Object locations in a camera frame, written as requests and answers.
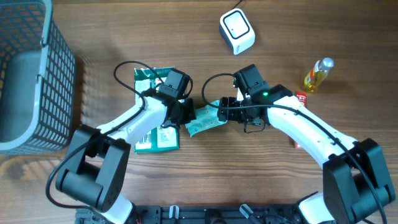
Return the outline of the mint green wipes packet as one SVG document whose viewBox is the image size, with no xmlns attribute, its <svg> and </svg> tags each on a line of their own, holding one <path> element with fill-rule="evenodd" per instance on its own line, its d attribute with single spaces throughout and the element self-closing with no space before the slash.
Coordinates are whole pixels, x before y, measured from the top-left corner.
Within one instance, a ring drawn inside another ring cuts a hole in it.
<svg viewBox="0 0 398 224">
<path fill-rule="evenodd" d="M 197 118 L 185 125 L 191 138 L 195 134 L 226 124 L 226 121 L 219 120 L 217 108 L 206 105 L 203 108 L 195 110 L 195 112 Z"/>
</svg>

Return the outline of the green 3M gloves package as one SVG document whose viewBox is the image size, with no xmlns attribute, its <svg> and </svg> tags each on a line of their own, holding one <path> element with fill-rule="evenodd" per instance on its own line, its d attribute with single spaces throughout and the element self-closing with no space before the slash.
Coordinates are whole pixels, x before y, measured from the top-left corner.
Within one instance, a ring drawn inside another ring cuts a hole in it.
<svg viewBox="0 0 398 224">
<path fill-rule="evenodd" d="M 148 68 L 134 69 L 134 89 L 139 93 L 149 88 L 159 89 L 161 81 L 166 81 L 171 67 L 155 68 L 157 78 Z M 175 128 L 154 128 L 134 146 L 135 153 L 160 153 L 179 149 L 178 131 Z"/>
</svg>

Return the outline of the red snack stick packet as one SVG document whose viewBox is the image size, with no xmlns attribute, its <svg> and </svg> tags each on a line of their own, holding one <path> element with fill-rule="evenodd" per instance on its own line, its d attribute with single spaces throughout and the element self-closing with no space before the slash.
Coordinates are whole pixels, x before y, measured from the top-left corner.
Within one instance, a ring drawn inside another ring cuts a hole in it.
<svg viewBox="0 0 398 224">
<path fill-rule="evenodd" d="M 307 106 L 307 94 L 302 91 L 297 91 L 295 96 L 298 98 L 299 102 L 306 107 Z"/>
</svg>

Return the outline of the yellow oil bottle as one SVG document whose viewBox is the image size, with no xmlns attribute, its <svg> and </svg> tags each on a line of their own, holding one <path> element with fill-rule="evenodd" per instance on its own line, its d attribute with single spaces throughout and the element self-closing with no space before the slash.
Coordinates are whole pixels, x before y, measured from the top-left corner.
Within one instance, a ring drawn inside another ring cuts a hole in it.
<svg viewBox="0 0 398 224">
<path fill-rule="evenodd" d="M 305 76 L 303 81 L 303 90 L 308 93 L 316 91 L 333 67 L 334 60 L 330 57 L 318 60 L 310 72 Z"/>
</svg>

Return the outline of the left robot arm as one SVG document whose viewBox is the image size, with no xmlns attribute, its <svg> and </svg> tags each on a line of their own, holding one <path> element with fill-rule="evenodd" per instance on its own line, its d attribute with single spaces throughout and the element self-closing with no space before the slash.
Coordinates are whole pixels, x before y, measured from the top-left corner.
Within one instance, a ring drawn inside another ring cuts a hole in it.
<svg viewBox="0 0 398 224">
<path fill-rule="evenodd" d="M 78 128 L 64 160 L 50 176 L 56 189 L 104 222 L 139 220 L 134 204 L 121 194 L 130 150 L 159 126 L 177 128 L 196 118 L 186 91 L 192 86 L 186 73 L 172 68 L 156 87 L 139 93 L 140 102 L 118 118 L 97 128 Z"/>
</svg>

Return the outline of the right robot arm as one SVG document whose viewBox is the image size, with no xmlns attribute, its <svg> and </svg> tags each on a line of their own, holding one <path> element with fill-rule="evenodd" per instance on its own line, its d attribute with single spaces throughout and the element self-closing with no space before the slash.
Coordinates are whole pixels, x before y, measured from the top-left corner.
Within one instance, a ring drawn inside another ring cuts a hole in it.
<svg viewBox="0 0 398 224">
<path fill-rule="evenodd" d="M 310 112 L 283 85 L 269 86 L 252 64 L 232 74 L 242 97 L 222 97 L 218 117 L 243 125 L 272 126 L 301 145 L 323 171 L 323 190 L 304 198 L 305 223 L 358 223 L 396 198 L 381 146 L 358 141 Z"/>
</svg>

